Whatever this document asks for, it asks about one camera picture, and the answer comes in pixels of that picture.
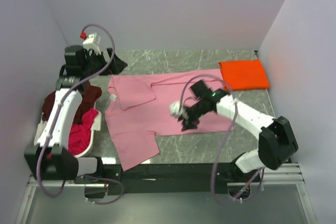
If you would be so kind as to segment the pink t shirt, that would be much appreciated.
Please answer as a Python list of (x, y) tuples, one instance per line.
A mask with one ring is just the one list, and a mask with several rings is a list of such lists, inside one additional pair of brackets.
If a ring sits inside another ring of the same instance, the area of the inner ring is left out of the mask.
[(107, 89), (111, 102), (105, 111), (106, 124), (124, 171), (157, 155), (155, 136), (182, 135), (182, 125), (169, 112), (171, 103), (183, 94), (183, 87), (198, 75), (221, 77), (218, 69), (184, 73), (112, 76)]

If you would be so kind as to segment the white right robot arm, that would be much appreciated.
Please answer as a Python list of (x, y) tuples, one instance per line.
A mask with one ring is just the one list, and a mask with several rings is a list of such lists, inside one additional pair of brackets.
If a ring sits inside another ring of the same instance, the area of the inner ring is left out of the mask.
[(237, 123), (258, 141), (257, 148), (239, 155), (231, 162), (231, 172), (247, 174), (260, 168), (277, 170), (299, 149), (287, 118), (263, 114), (236, 99), (223, 89), (213, 91), (203, 80), (191, 86), (197, 102), (185, 106), (181, 101), (170, 104), (170, 114), (182, 123), (182, 130), (193, 130), (207, 113), (215, 112)]

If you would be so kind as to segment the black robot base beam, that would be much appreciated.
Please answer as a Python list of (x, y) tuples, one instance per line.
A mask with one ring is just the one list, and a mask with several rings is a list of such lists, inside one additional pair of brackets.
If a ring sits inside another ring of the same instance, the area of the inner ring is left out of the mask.
[(121, 165), (104, 165), (101, 175), (74, 180), (84, 186), (86, 198), (140, 193), (197, 193), (210, 191), (212, 163), (140, 164), (123, 171)]

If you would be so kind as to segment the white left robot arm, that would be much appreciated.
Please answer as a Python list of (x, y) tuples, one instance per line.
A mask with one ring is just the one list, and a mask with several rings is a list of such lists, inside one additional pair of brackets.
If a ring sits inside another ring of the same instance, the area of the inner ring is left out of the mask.
[(39, 184), (45, 180), (67, 181), (101, 174), (101, 158), (77, 158), (70, 152), (70, 131), (83, 96), (88, 92), (89, 80), (97, 75), (119, 74), (127, 66), (115, 55), (114, 47), (97, 53), (92, 48), (74, 45), (65, 48), (64, 57), (46, 127), (35, 144), (24, 151), (26, 163)]

